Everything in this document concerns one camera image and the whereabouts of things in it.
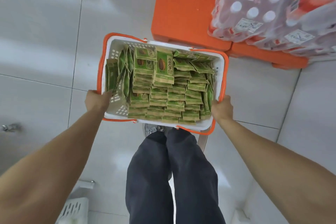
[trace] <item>tiled floor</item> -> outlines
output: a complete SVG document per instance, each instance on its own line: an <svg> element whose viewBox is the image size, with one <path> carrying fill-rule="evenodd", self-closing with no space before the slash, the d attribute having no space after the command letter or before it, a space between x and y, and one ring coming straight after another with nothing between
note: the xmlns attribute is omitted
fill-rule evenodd
<svg viewBox="0 0 336 224"><path fill-rule="evenodd" d="M85 90L96 87L104 35L151 39L154 5L155 0L0 0L0 124L24 127L19 136L0 135L0 171L85 112ZM230 59L227 93L235 119L275 141L298 75ZM127 221L126 170L142 138L140 124L102 123L81 177L95 180L96 187L78 192L90 198L92 223ZM220 206L229 223L252 178L219 126L205 154L218 172Z"/></svg>

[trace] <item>leg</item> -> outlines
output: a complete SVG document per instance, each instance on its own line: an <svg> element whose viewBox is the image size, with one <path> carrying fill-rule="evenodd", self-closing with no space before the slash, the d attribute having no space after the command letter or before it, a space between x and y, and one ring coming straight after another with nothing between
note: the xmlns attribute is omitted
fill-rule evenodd
<svg viewBox="0 0 336 224"><path fill-rule="evenodd" d="M167 135L174 176L176 224L225 224L218 206L218 178L196 138L183 129Z"/></svg>
<svg viewBox="0 0 336 224"><path fill-rule="evenodd" d="M173 197L168 183L170 164L166 136L148 135L134 154L126 180L130 224L173 224Z"/></svg>

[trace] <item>person's left hand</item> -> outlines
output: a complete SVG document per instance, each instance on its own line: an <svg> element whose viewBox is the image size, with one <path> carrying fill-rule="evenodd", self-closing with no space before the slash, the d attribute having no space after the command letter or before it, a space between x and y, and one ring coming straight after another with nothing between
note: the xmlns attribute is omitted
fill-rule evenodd
<svg viewBox="0 0 336 224"><path fill-rule="evenodd" d="M88 111L98 110L106 112L110 104L110 99L113 96L112 92L104 92L98 94L96 90L89 90L86 94L85 105Z"/></svg>

